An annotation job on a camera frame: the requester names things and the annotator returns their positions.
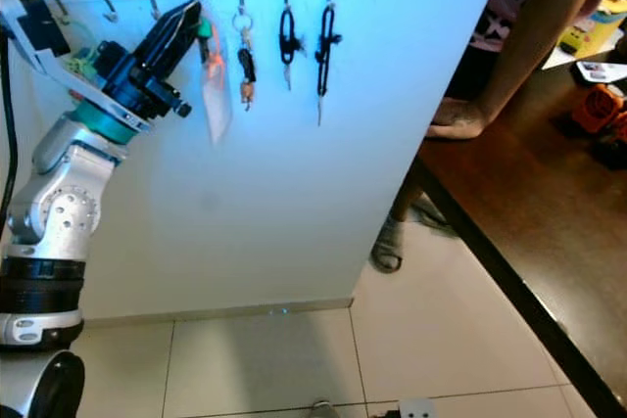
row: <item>white floor tile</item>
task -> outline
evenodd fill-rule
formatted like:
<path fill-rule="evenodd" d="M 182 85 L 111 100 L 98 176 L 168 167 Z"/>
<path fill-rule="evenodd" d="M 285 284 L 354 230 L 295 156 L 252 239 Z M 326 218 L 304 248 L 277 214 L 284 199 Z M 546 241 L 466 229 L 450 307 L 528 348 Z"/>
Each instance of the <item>white floor tile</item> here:
<path fill-rule="evenodd" d="M 435 398 L 437 418 L 570 418 L 558 387 Z M 397 402 L 369 403 L 370 416 L 397 409 Z"/>
<path fill-rule="evenodd" d="M 85 363 L 79 418 L 161 418 L 172 323 L 86 329 L 72 344 Z"/>
<path fill-rule="evenodd" d="M 363 402 L 348 309 L 176 323 L 166 417 Z"/>
<path fill-rule="evenodd" d="M 367 266 L 356 289 L 367 400 L 554 385 L 540 342 L 467 247 L 407 228 L 402 270 Z"/>
<path fill-rule="evenodd" d="M 588 403 L 579 395 L 574 386 L 562 386 L 561 391 L 564 394 L 570 414 L 572 418 L 595 418 L 597 415 L 588 406 Z"/>
<path fill-rule="evenodd" d="M 365 405 L 337 406 L 336 410 L 340 418 L 367 418 Z M 228 418 L 308 418 L 309 413 L 309 410 L 266 411 L 245 415 L 228 415 Z"/>
<path fill-rule="evenodd" d="M 564 371 L 561 370 L 561 367 L 559 367 L 559 364 L 557 364 L 557 361 L 553 359 L 553 357 L 547 351 L 546 348 L 543 347 L 543 351 L 545 352 L 547 361 L 549 362 L 549 365 L 551 366 L 551 370 L 553 371 L 553 374 L 555 376 L 555 382 L 558 384 L 563 384 L 563 385 L 570 384 L 570 379 L 568 379 L 568 376 L 566 376 L 566 374 L 564 374 Z"/>

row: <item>keychain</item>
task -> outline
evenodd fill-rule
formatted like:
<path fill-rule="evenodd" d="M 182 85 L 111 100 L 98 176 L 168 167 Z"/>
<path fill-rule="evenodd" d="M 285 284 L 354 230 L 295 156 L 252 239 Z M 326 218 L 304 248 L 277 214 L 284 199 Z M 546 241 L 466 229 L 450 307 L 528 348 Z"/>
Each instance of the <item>keychain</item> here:
<path fill-rule="evenodd" d="M 281 50 L 281 61 L 285 65 L 283 75 L 287 82 L 287 89 L 292 90 L 292 80 L 290 76 L 290 65 L 294 60 L 294 52 L 300 51 L 305 53 L 303 40 L 298 39 L 294 34 L 294 15 L 290 8 L 289 0 L 283 0 L 283 13 L 281 14 L 281 26 L 278 33 L 278 45 Z"/>
<path fill-rule="evenodd" d="M 342 41 L 341 34 L 333 33 L 335 20 L 335 4 L 326 0 L 326 8 L 322 13 L 322 31 L 320 34 L 320 49 L 315 52 L 317 69 L 317 125 L 322 124 L 322 98 L 326 95 L 326 82 L 329 76 L 329 61 L 331 59 L 331 45 Z"/>
<path fill-rule="evenodd" d="M 226 85 L 226 61 L 220 46 L 219 32 L 211 15 L 203 5 L 196 37 L 200 49 L 202 66 L 201 90 L 209 125 L 209 133 L 214 144 L 226 134 L 231 123 L 231 106 Z"/>
<path fill-rule="evenodd" d="M 237 13 L 233 16 L 233 27 L 240 33 L 242 44 L 237 51 L 237 59 L 244 70 L 244 79 L 240 85 L 242 103 L 246 104 L 246 111 L 251 109 L 255 98 L 255 61 L 253 60 L 253 46 L 251 44 L 251 29 L 253 19 L 246 13 L 244 0 L 239 0 Z"/>

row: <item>person's leg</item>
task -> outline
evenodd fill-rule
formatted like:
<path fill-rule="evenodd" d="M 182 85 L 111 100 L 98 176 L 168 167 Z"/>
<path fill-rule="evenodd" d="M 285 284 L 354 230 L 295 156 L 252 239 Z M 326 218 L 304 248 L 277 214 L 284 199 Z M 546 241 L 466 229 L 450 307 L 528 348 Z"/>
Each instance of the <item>person's leg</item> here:
<path fill-rule="evenodd" d="M 415 168 L 417 158 L 416 153 L 370 252 L 372 265 L 382 273 L 398 271 L 403 264 L 403 223 L 408 217 L 411 204 L 422 194 Z"/>
<path fill-rule="evenodd" d="M 418 184 L 418 178 L 416 175 L 415 162 L 418 159 L 418 154 L 413 158 L 410 170 L 405 175 L 403 184 L 399 188 L 399 192 L 394 199 L 392 208 L 390 209 L 390 216 L 398 222 L 405 222 L 410 212 L 411 204 L 420 198 L 423 190 Z"/>

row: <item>key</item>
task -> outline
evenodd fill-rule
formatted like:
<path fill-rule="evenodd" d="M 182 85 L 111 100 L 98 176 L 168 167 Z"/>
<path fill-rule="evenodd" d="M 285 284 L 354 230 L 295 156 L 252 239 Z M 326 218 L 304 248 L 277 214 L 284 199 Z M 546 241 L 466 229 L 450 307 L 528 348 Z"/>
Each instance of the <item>key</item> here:
<path fill-rule="evenodd" d="M 322 97 L 317 97 L 317 127 L 322 125 Z"/>
<path fill-rule="evenodd" d="M 63 2 L 61 2 L 61 0 L 55 0 L 55 2 L 57 3 L 57 6 L 59 7 L 59 10 L 61 10 L 61 14 L 63 15 L 60 20 L 62 24 L 69 24 L 70 20 L 68 19 L 68 16 L 70 15 L 68 13 L 68 9 L 66 9 L 66 6 L 63 5 Z"/>
<path fill-rule="evenodd" d="M 292 90 L 292 77 L 290 73 L 290 65 L 286 64 L 285 69 L 283 71 L 283 76 L 285 77 L 285 81 L 287 82 L 287 89 Z"/>
<path fill-rule="evenodd" d="M 150 0 L 150 6 L 153 9 L 153 11 L 151 12 L 151 15 L 153 16 L 153 19 L 158 20 L 159 17 L 161 16 L 161 12 L 159 11 L 159 7 L 157 6 L 157 1 L 156 0 Z"/>
<path fill-rule="evenodd" d="M 242 103 L 246 104 L 246 111 L 248 112 L 255 98 L 255 84 L 245 79 L 239 86 L 239 91 L 242 96 Z"/>
<path fill-rule="evenodd" d="M 107 14 L 103 14 L 105 19 L 107 19 L 109 22 L 112 22 L 112 23 L 117 22 L 118 12 L 116 12 L 116 8 L 114 7 L 114 4 L 111 2 L 111 0 L 104 0 L 104 1 L 107 4 L 107 7 L 109 7 L 109 10 L 111 11 Z"/>
<path fill-rule="evenodd" d="M 242 43 L 246 45 L 249 51 L 253 50 L 253 42 L 251 40 L 251 30 L 249 28 L 242 28 Z"/>

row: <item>orange toy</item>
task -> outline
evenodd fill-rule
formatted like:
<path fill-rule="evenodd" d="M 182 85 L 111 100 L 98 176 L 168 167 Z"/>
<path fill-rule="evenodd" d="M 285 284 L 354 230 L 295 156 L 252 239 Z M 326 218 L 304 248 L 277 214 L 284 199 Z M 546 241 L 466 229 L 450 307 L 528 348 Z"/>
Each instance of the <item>orange toy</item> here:
<path fill-rule="evenodd" d="M 572 118 L 590 134 L 597 134 L 614 121 L 623 109 L 623 103 L 624 96 L 618 88 L 599 83 L 572 111 Z"/>

